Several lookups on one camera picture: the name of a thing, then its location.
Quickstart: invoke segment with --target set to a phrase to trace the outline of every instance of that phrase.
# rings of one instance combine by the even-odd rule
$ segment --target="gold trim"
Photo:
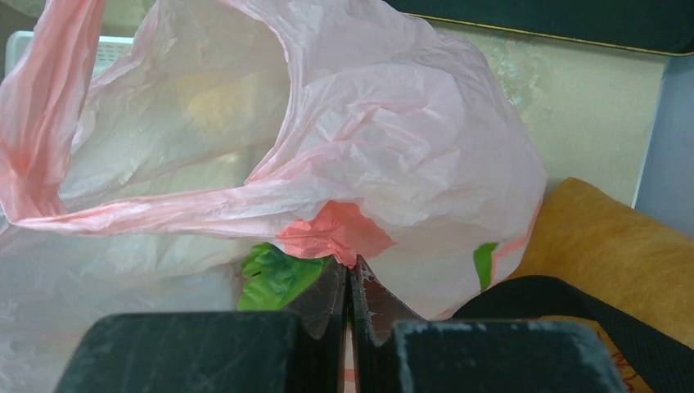
[[[564,41],[571,41],[574,43],[588,43],[591,45],[598,45],[600,47],[612,47],[616,49],[626,49],[629,51],[634,51],[634,52],[642,52],[642,53],[650,53],[653,55],[664,55],[664,56],[677,56],[677,57],[684,57],[684,56],[690,56],[694,55],[694,52],[689,52],[689,53],[672,53],[672,52],[660,52],[660,51],[652,51],[651,49],[643,49],[640,47],[626,47],[623,45],[615,45],[613,43],[601,43],[598,41],[588,41],[587,39],[579,39],[579,38],[569,38],[569,37],[561,37],[559,35],[551,35],[551,34],[542,34],[542,33],[535,33],[532,31],[524,31],[520,29],[511,29],[508,27],[499,27],[499,26],[493,26],[493,25],[485,25],[481,23],[474,23],[474,22],[465,22],[464,20],[453,20],[453,19],[446,19],[446,18],[439,18],[437,16],[426,16],[426,15],[419,15],[419,14],[412,14],[408,12],[409,15],[424,18],[424,19],[429,19],[429,20],[438,20],[442,22],[448,22],[448,23],[455,23],[457,25],[469,25],[469,26],[475,26],[475,27],[484,27],[486,29],[494,29],[494,30],[501,30],[501,31],[508,31],[512,33],[521,33],[521,34],[530,34],[534,35],[537,37],[544,37],[544,38],[554,38],[554,39],[561,39]]]

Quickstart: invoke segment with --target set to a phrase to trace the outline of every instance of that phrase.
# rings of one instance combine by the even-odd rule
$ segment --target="crumpled plastic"
[[[48,0],[0,86],[0,388],[104,315],[232,308],[258,242],[364,255],[427,318],[520,263],[546,174],[468,42],[379,0],[159,0],[90,80],[103,8]]]

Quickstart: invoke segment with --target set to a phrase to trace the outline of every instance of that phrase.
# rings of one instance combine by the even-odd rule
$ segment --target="pink plastic bag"
[[[258,242],[362,254],[427,318],[520,263],[546,175],[468,42],[378,0],[159,0],[90,81],[103,8],[48,0],[0,87],[0,333],[36,299],[105,305]],[[160,304],[116,303],[79,328]]]

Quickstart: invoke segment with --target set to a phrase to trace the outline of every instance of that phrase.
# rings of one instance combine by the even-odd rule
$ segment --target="translucent plastic bag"
[[[103,7],[49,0],[0,87],[0,388],[103,315],[233,307],[258,242],[362,254],[427,318],[520,262],[546,175],[471,44],[378,0],[159,0],[90,81]]]

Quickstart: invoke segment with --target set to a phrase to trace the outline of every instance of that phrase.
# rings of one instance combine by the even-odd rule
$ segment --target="plastic bag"
[[[378,0],[159,0],[90,81],[103,7],[48,0],[0,86],[0,387],[63,328],[232,307],[258,242],[362,254],[427,318],[519,264],[546,175],[471,44]]]

